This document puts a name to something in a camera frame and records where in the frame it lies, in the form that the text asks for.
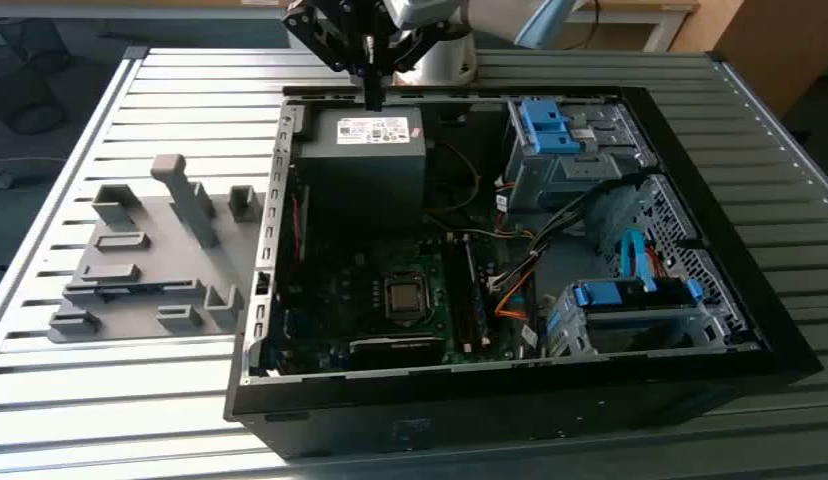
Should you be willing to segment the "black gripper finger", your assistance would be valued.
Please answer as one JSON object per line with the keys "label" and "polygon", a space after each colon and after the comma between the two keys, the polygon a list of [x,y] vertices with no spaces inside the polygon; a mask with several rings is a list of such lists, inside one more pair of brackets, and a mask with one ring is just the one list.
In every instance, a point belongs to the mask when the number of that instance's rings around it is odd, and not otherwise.
{"label": "black gripper finger", "polygon": [[419,27],[393,41],[387,31],[373,35],[371,47],[371,110],[381,111],[385,102],[386,78],[407,72],[447,34],[447,27]]}
{"label": "black gripper finger", "polygon": [[362,58],[362,48],[346,44],[341,35],[330,29],[331,24],[319,19],[315,12],[289,12],[283,17],[283,25],[326,66],[334,72],[349,74],[351,83],[361,87],[365,109],[373,111],[373,78]]}

